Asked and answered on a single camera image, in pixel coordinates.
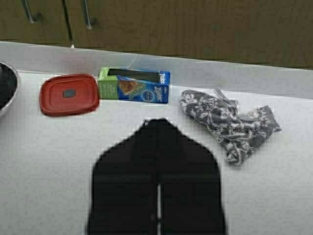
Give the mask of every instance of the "ziploc box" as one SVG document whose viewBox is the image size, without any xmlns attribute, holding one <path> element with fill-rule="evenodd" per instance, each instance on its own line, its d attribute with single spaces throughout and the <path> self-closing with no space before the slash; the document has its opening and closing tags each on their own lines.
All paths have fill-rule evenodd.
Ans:
<svg viewBox="0 0 313 235">
<path fill-rule="evenodd" d="M 171 73 L 103 67 L 98 76 L 101 99 L 168 103 Z"/>
</svg>

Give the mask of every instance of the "cabinet door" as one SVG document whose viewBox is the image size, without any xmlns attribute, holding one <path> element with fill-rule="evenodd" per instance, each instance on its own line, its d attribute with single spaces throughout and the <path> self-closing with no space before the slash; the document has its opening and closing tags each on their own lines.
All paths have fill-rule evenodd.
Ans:
<svg viewBox="0 0 313 235">
<path fill-rule="evenodd" d="M 0 7 L 0 40 L 32 44 L 70 46 L 62 0 L 28 0 L 32 17 L 42 20 L 30 23 L 22 0 L 2 0 Z"/>
<path fill-rule="evenodd" d="M 75 47 L 313 67 L 313 1 L 66 0 Z"/>
</svg>

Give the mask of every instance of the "white table surface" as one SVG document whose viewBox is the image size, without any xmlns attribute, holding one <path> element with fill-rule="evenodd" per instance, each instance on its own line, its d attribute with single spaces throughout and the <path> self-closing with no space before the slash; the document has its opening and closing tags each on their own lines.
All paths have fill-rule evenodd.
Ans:
<svg viewBox="0 0 313 235">
<path fill-rule="evenodd" d="M 171 71 L 171 84 L 313 99 L 313 70 L 0 41 L 0 61 L 19 71 L 88 73 L 101 67 Z"/>
<path fill-rule="evenodd" d="M 145 118 L 160 117 L 214 153 L 230 235 L 313 231 L 313 100 L 225 92 L 243 112 L 269 105 L 283 129 L 234 167 L 208 131 L 180 110 L 180 93 L 190 88 L 172 86 L 168 105 L 102 100 L 93 113 L 50 118 L 41 113 L 38 96 L 52 76 L 21 73 L 16 102 L 0 120 L 1 235 L 84 234 L 91 170 L 100 153 Z"/>
</svg>

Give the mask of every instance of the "metal bowl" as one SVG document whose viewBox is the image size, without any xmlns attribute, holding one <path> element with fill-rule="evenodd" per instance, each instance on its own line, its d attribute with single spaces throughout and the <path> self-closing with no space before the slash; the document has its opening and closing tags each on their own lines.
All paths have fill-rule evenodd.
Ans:
<svg viewBox="0 0 313 235">
<path fill-rule="evenodd" d="M 15 68 L 0 61 L 0 118 L 11 107 L 20 89 L 20 76 Z"/>
</svg>

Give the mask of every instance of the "gray floral cloth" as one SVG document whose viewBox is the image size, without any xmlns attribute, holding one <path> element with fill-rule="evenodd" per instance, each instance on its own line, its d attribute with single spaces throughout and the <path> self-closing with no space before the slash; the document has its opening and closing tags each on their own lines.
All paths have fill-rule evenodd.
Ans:
<svg viewBox="0 0 313 235">
<path fill-rule="evenodd" d="M 226 148 L 225 160 L 230 164 L 241 165 L 274 131 L 281 130 L 269 106 L 239 115 L 236 101 L 226 102 L 193 90 L 184 91 L 179 103 Z"/>
</svg>

